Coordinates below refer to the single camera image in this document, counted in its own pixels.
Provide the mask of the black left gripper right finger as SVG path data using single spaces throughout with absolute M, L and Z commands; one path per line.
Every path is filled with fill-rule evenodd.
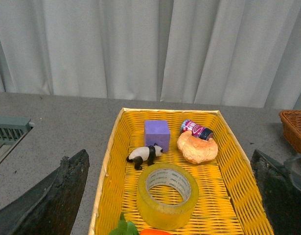
M 256 149 L 251 167 L 267 218 L 276 235 L 301 235 L 301 175 L 292 165 L 301 154 L 279 163 Z

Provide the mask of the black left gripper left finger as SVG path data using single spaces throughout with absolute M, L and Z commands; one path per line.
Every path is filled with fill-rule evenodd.
M 89 167 L 84 149 L 64 156 L 57 169 L 0 210 L 0 235 L 69 235 Z

